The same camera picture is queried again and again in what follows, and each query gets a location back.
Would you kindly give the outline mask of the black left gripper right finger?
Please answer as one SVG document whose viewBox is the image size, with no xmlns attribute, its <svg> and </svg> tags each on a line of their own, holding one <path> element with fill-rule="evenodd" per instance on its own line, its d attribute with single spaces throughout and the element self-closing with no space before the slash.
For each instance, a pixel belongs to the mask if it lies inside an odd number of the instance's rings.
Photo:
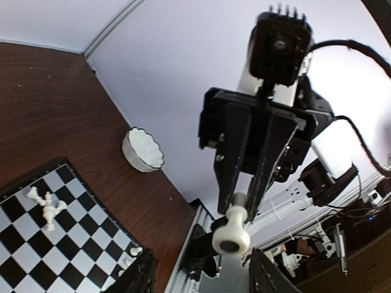
<svg viewBox="0 0 391 293">
<path fill-rule="evenodd" d="M 253 249 L 249 264 L 249 292 L 301 293 L 259 249 Z"/>
</svg>

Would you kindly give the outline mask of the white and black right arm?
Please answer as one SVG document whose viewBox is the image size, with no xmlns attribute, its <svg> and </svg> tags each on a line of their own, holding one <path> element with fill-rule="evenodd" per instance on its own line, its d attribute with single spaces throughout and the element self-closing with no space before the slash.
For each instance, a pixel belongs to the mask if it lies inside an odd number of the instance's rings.
<svg viewBox="0 0 391 293">
<path fill-rule="evenodd" d="M 266 191 L 285 182 L 307 152 L 317 158 L 299 179 L 315 206 L 333 202 L 357 175 L 357 167 L 338 145 L 332 124 L 337 120 L 327 102 L 308 87 L 304 103 L 286 106 L 260 90 L 252 96 L 209 89 L 199 122 L 199 146 L 215 150 L 214 172 L 219 188 L 217 211 L 225 214 L 241 173 L 252 176 L 244 208 L 252 221 Z"/>
</svg>

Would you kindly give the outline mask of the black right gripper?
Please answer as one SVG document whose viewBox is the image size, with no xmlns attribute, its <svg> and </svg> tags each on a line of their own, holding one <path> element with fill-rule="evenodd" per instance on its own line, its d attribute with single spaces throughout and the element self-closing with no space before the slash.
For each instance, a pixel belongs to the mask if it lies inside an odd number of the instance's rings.
<svg viewBox="0 0 391 293">
<path fill-rule="evenodd" d="M 210 88 L 199 121 L 199 147 L 214 148 L 219 184 L 217 211 L 226 213 L 239 173 L 254 175 L 246 210 L 254 220 L 273 182 L 284 183 L 303 163 L 318 133 L 315 113 L 229 90 Z"/>
</svg>

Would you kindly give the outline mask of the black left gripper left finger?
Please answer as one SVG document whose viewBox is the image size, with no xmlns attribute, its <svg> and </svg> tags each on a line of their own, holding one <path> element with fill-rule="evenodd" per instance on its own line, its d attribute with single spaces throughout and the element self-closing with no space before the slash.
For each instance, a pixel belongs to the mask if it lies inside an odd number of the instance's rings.
<svg viewBox="0 0 391 293">
<path fill-rule="evenodd" d="M 153 250 L 144 250 L 119 279 L 110 285 L 106 292 L 111 293 L 144 293 L 155 292 L 156 269 L 158 261 Z"/>
</svg>

